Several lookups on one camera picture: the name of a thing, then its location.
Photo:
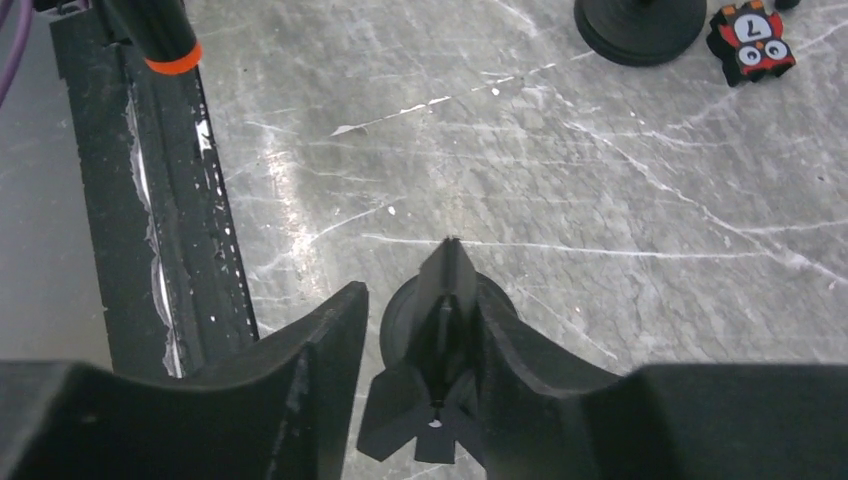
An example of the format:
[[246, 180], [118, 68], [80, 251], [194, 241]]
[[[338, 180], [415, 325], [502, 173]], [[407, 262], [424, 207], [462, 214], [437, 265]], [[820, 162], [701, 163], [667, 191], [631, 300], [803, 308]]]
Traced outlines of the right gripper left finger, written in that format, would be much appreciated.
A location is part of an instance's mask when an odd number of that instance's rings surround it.
[[337, 479], [369, 316], [351, 282], [194, 376], [163, 383], [90, 364], [1, 365], [5, 479]]

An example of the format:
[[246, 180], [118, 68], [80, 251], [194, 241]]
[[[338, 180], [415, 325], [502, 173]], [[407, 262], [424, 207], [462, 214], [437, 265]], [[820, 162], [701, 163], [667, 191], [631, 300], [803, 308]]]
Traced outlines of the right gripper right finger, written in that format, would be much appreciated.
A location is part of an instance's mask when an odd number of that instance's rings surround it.
[[491, 479], [843, 479], [847, 369], [646, 364], [616, 375], [481, 288], [479, 420]]

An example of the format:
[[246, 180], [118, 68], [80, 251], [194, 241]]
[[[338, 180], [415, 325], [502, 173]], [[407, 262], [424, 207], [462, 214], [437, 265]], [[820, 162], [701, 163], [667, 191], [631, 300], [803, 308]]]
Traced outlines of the black tall mic stand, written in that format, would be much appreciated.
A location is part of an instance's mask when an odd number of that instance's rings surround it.
[[458, 446], [484, 461], [472, 340], [482, 290], [515, 308], [448, 237], [392, 296], [379, 334], [385, 368], [370, 384], [357, 438], [362, 454], [384, 461], [413, 442], [419, 462], [452, 464]]

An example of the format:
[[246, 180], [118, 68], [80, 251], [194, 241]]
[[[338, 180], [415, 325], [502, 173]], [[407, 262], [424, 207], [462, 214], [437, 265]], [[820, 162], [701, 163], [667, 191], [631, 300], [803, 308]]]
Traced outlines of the black round-base mic stand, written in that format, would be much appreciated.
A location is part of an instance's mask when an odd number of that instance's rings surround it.
[[652, 67], [675, 60], [700, 35], [705, 0], [576, 0], [574, 20], [584, 42], [624, 66]]

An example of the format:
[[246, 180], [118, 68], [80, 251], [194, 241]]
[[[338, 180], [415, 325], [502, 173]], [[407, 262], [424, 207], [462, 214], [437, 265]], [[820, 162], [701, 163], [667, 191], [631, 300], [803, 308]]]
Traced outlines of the black microphone orange tip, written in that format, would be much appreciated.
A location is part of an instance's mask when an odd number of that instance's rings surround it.
[[195, 69], [203, 56], [181, 1], [105, 1], [117, 22], [154, 72], [176, 76]]

